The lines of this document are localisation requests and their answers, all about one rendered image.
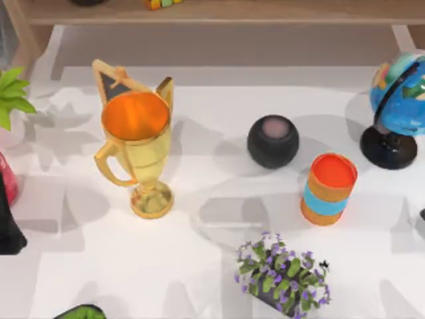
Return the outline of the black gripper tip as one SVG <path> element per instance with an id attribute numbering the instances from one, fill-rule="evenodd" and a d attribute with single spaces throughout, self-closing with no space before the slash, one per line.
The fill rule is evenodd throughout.
<path id="1" fill-rule="evenodd" d="M 26 246 L 27 239 L 11 214 L 3 174 L 0 172 L 0 255 L 17 255 Z"/>

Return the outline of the red container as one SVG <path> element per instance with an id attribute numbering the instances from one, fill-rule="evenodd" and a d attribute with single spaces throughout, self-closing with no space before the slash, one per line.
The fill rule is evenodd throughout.
<path id="1" fill-rule="evenodd" d="M 7 200 L 10 206 L 14 204 L 19 194 L 19 186 L 17 178 L 8 164 L 5 156 L 0 152 L 0 172 L 3 175 L 3 181 L 5 184 Z"/>

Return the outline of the wooden shelf unit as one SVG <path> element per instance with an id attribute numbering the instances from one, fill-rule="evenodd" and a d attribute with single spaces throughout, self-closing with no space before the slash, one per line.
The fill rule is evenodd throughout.
<path id="1" fill-rule="evenodd" d="M 365 66 L 400 50 L 405 26 L 425 50 L 425 0 L 183 0 L 150 11 L 144 0 L 0 0 L 21 63 L 65 28 L 52 77 L 95 58 L 128 66 Z"/>

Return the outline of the blue globe on black stand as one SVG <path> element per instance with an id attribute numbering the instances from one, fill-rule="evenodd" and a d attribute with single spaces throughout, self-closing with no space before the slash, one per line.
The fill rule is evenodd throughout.
<path id="1" fill-rule="evenodd" d="M 361 135 L 360 149 L 374 165 L 403 169 L 425 136 L 425 54 L 403 53 L 380 65 L 369 90 L 373 124 Z"/>

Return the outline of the black round speaker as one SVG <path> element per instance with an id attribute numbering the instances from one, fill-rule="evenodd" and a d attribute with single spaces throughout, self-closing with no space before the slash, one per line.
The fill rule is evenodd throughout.
<path id="1" fill-rule="evenodd" d="M 299 149 L 299 133 L 292 121 L 277 114 L 255 121 L 247 137 L 251 158 L 267 169 L 288 165 Z"/>

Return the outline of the gold trophy cup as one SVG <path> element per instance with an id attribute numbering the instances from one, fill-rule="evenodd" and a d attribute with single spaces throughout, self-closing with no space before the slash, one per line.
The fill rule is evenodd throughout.
<path id="1" fill-rule="evenodd" d="M 92 68 L 106 136 L 94 156 L 96 165 L 113 184 L 133 188 L 130 202 L 136 215 L 160 218 L 173 205 L 172 191 L 159 178 L 171 145 L 174 81 L 166 77 L 152 90 L 122 66 L 96 59 Z"/>

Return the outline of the green leafy plant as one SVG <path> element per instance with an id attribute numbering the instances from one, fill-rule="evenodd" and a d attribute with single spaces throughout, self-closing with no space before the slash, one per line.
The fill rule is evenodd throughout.
<path id="1" fill-rule="evenodd" d="M 26 114 L 36 114 L 35 107 L 27 100 L 25 88 L 30 82 L 20 79 L 22 68 L 0 71 L 0 127 L 11 130 L 10 113 L 18 110 Z"/>

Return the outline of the green plant in black pot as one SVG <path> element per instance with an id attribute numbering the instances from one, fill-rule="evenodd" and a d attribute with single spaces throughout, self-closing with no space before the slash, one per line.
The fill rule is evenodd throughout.
<path id="1" fill-rule="evenodd" d="M 75 306 L 53 319 L 107 319 L 104 311 L 94 304 Z"/>

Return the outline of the colourful block toy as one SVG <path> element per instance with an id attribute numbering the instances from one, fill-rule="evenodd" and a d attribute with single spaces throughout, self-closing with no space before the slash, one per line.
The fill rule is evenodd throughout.
<path id="1" fill-rule="evenodd" d="M 181 3 L 183 0 L 144 0 L 146 7 L 150 11 L 170 7 L 174 4 Z"/>

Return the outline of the orange and blue can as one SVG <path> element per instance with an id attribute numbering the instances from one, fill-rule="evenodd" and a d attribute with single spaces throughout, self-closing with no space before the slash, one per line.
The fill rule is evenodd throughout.
<path id="1" fill-rule="evenodd" d="M 347 206 L 357 177 L 356 166 L 345 156 L 336 153 L 317 156 L 301 197 L 302 215 L 314 225 L 336 223 Z"/>

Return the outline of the purple flower pot plant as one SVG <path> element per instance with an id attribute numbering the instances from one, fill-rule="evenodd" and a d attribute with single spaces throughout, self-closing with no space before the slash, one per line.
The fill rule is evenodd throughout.
<path id="1" fill-rule="evenodd" d="M 308 319 L 331 302 L 327 261 L 316 263 L 311 251 L 296 253 L 280 234 L 265 231 L 260 240 L 237 250 L 234 280 L 249 293 L 291 319 Z"/>

